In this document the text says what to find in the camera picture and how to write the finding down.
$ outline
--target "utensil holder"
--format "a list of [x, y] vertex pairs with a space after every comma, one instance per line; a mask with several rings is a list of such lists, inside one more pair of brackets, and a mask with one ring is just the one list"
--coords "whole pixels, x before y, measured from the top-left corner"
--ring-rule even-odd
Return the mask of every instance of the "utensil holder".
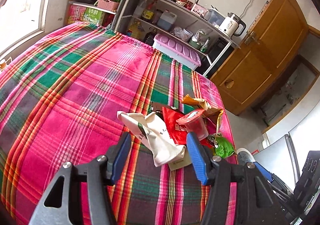
[[200, 5], [194, 4], [191, 12], [195, 13], [197, 16], [204, 16], [208, 10]]
[[111, 0], [98, 0], [97, 7], [113, 12], [113, 10], [116, 10], [118, 8], [119, 4], [120, 3], [113, 2]]

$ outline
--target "white kettle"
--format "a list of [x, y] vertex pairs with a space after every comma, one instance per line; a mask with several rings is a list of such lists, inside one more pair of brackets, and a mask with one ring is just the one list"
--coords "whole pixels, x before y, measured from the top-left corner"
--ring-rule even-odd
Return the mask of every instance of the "white kettle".
[[[235, 34], [236, 30], [239, 28], [239, 25], [242, 25], [243, 28], [238, 34]], [[236, 14], [228, 13], [228, 16], [223, 20], [222, 24], [219, 26], [219, 30], [229, 37], [231, 36], [240, 36], [246, 29], [246, 24], [242, 21]]]

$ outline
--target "window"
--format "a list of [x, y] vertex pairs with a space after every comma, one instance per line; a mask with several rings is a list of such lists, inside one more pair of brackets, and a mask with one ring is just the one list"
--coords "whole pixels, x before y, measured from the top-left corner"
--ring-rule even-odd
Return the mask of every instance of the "window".
[[42, 29], [44, 0], [7, 0], [0, 7], [0, 55]]

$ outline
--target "green snack wrapper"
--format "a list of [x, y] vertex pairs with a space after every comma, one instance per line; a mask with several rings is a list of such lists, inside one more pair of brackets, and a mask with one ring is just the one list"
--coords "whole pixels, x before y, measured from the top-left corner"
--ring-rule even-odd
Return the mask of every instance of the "green snack wrapper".
[[232, 144], [224, 137], [216, 136], [218, 147], [216, 148], [216, 154], [222, 158], [227, 158], [235, 153], [235, 149]]

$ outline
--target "door knob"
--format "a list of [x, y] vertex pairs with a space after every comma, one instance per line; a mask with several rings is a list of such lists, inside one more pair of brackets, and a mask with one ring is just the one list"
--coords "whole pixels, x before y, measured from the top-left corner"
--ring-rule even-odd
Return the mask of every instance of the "door knob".
[[224, 82], [224, 86], [227, 88], [227, 89], [230, 89], [233, 84], [235, 84], [235, 82], [233, 80], [227, 80]]

